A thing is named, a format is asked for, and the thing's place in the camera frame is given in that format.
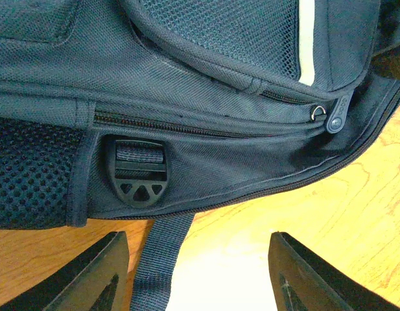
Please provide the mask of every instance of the zipper slider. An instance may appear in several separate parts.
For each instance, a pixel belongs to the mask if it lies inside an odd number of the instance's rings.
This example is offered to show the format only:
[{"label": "zipper slider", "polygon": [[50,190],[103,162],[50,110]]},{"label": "zipper slider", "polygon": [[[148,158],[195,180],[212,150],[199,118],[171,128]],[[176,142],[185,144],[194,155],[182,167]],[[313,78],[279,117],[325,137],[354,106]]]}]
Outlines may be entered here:
[{"label": "zipper slider", "polygon": [[336,134],[344,127],[345,121],[347,119],[349,103],[351,102],[353,94],[354,91],[351,91],[336,100],[334,109],[328,116],[325,125],[328,133]]}]

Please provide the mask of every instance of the black strap adjuster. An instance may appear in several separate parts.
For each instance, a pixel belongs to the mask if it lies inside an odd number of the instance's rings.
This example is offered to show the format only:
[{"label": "black strap adjuster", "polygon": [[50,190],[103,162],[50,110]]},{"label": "black strap adjuster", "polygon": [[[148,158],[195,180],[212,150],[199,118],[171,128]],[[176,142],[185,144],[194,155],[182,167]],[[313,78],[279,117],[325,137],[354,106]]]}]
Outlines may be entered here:
[{"label": "black strap adjuster", "polygon": [[161,198],[169,179],[164,144],[113,137],[106,151],[108,175],[123,202],[143,208]]}]

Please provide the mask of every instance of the wooden surface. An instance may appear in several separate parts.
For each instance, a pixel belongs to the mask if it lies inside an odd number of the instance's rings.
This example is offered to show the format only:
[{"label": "wooden surface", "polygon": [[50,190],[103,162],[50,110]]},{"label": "wooden surface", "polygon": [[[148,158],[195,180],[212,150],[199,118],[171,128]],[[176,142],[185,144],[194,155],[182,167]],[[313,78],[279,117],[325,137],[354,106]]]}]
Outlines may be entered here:
[{"label": "wooden surface", "polygon": [[[110,231],[128,235],[131,279],[151,225],[90,220],[83,229],[0,231],[0,305]],[[290,233],[400,306],[400,108],[377,142],[333,176],[196,215],[180,252],[167,310],[275,310],[267,263],[274,231]]]}]

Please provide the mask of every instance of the metal ring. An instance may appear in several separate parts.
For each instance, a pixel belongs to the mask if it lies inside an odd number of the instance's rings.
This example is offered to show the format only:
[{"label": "metal ring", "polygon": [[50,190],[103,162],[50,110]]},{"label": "metal ring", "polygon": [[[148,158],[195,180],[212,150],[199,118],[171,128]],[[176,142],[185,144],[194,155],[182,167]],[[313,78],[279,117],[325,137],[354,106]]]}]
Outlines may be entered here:
[{"label": "metal ring", "polygon": [[318,110],[318,109],[321,109],[321,110],[322,110],[322,114],[323,114],[323,115],[326,115],[326,114],[327,114],[327,112],[325,111],[325,108],[324,108],[324,107],[322,107],[322,106],[316,106],[315,109],[312,110],[312,114],[311,114],[311,120],[312,120],[312,121],[315,121],[315,113],[316,113],[316,110]]}]

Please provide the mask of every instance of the zipper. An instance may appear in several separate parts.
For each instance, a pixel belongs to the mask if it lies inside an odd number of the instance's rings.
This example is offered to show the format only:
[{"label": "zipper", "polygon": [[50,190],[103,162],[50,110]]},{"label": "zipper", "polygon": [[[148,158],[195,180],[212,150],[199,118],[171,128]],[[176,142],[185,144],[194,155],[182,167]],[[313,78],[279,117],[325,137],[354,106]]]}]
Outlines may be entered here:
[{"label": "zipper", "polygon": [[98,124],[114,125],[114,126],[136,126],[144,128],[152,128],[156,130],[165,130],[191,135],[203,135],[212,137],[225,138],[254,138],[254,137],[271,137],[274,135],[252,135],[244,133],[229,133],[216,130],[207,130],[194,126],[185,126],[169,122],[155,121],[151,119],[130,117],[120,113],[111,113],[107,111],[95,111],[94,121]]},{"label": "zipper", "polygon": [[189,209],[189,210],[185,210],[185,211],[168,213],[168,214],[163,214],[163,215],[158,215],[158,216],[122,216],[122,217],[115,217],[115,218],[110,218],[110,219],[114,219],[114,220],[159,219],[159,218],[180,216],[183,214],[201,213],[201,212],[205,212],[205,211],[208,211],[211,209],[217,209],[219,207],[242,203],[247,200],[257,199],[257,198],[261,198],[263,196],[269,196],[269,195],[280,193],[280,192],[291,191],[294,189],[298,189],[298,188],[310,185],[311,183],[314,183],[315,181],[324,179],[324,178],[334,174],[335,172],[339,171],[341,168],[346,167],[348,164],[350,164],[352,161],[354,161],[356,158],[358,158],[361,154],[363,154],[372,145],[372,143],[375,141],[375,139],[381,133],[381,130],[384,128],[386,121],[388,120],[388,118],[390,117],[390,115],[392,114],[394,109],[398,106],[399,101],[400,101],[400,88],[395,92],[393,98],[387,105],[380,120],[378,121],[377,126],[375,127],[375,129],[373,130],[371,135],[363,142],[363,144],[358,149],[356,149],[351,155],[349,155],[348,157],[343,159],[341,162],[337,163],[333,167],[328,168],[327,170],[324,170],[323,172],[317,174],[316,176],[312,176],[312,177],[306,178],[304,180],[291,183],[289,185],[284,185],[284,186],[274,187],[271,189],[256,191],[256,192],[246,194],[244,196],[241,196],[241,197],[238,197],[238,198],[235,198],[232,200],[228,200],[226,202],[222,202],[222,203],[215,204],[215,205],[209,205],[206,207],[199,207],[196,209]]},{"label": "zipper", "polygon": [[262,93],[260,93],[260,96],[275,100],[277,102],[284,102],[286,104],[310,104],[310,103],[312,103],[312,102],[309,102],[306,100],[299,100],[296,98],[278,95],[278,94],[270,92],[268,90],[264,90]]}]

